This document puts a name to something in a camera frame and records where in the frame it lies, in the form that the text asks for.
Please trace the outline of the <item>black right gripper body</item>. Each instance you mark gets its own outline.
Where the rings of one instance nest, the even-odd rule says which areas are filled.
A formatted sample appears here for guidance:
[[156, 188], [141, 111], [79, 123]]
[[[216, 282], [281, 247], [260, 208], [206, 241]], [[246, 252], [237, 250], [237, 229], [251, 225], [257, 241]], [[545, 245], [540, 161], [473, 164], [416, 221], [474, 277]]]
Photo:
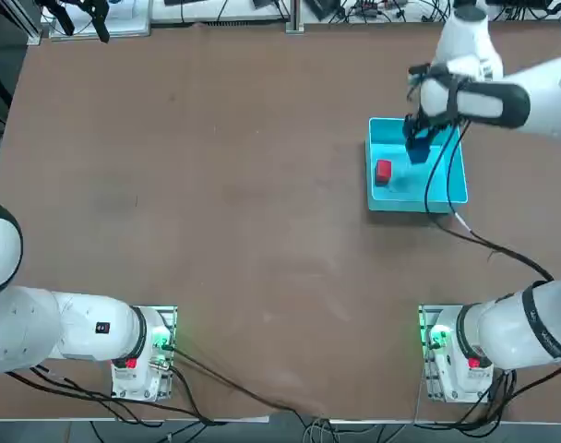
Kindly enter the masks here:
[[456, 119], [450, 119], [446, 116], [429, 116], [425, 113], [417, 113], [415, 116], [415, 122], [413, 123], [412, 133], [414, 135], [420, 135], [425, 132], [426, 134], [431, 132], [441, 132], [453, 126], [457, 123]]

